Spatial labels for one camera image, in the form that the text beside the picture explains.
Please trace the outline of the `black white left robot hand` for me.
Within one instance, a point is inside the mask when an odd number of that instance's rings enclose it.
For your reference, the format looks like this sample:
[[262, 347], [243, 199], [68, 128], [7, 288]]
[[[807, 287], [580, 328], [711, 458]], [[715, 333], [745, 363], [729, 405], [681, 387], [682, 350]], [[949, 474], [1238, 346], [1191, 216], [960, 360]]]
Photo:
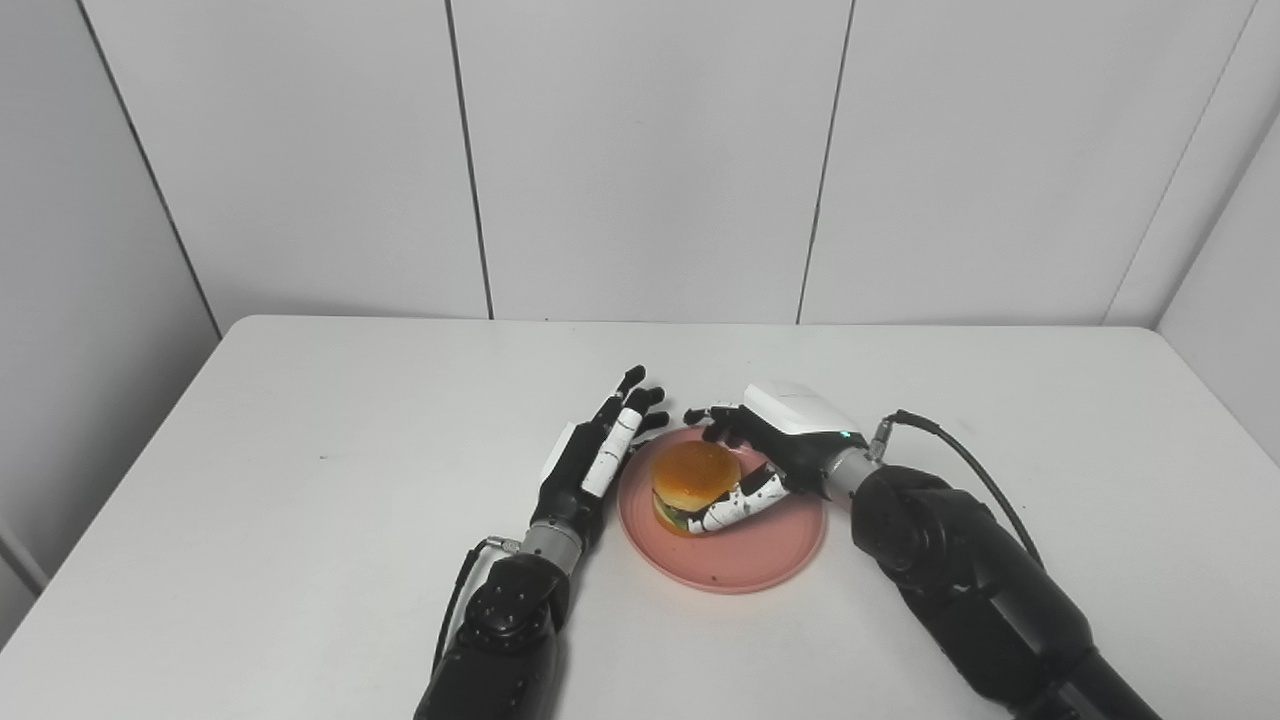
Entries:
[[586, 421], [566, 427], [544, 468], [530, 527], [567, 536], [586, 553], [604, 525], [604, 498], [637, 439], [669, 424], [654, 406], [666, 398], [659, 386], [645, 387], [646, 368], [636, 365]]

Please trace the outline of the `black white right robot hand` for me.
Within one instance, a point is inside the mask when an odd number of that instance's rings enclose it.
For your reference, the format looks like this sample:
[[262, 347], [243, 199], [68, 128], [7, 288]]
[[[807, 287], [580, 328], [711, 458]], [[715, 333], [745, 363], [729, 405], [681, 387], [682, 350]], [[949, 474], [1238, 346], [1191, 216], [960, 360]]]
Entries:
[[791, 496], [852, 512], [852, 496], [878, 468], [855, 423], [797, 383], [751, 384], [740, 404], [690, 409], [684, 423], [700, 427], [703, 439], [744, 446], [765, 460], [733, 488], [684, 512], [676, 527], [695, 536], [723, 530]]

